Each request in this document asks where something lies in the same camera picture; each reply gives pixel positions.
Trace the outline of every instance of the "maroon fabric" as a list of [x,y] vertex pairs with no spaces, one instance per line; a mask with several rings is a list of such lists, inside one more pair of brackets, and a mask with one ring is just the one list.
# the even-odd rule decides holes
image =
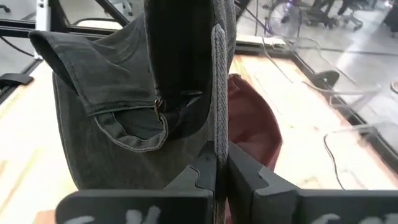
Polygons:
[[[275,169],[282,135],[271,107],[238,74],[228,78],[229,140],[270,170]],[[226,223],[231,213],[226,205]]]

